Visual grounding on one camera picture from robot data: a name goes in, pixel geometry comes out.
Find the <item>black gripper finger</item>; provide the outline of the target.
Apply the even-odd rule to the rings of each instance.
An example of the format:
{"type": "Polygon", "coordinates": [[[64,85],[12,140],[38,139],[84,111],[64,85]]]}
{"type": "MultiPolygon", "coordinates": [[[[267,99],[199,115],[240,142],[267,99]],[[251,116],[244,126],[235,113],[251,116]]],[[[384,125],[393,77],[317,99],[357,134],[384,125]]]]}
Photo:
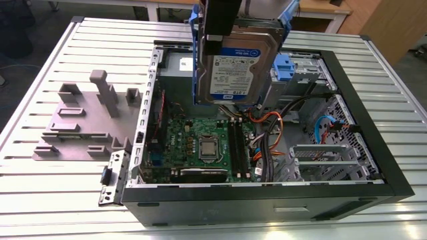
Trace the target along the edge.
{"type": "Polygon", "coordinates": [[[240,0],[199,1],[199,49],[204,56],[219,55],[225,36],[231,35],[240,0]]]}

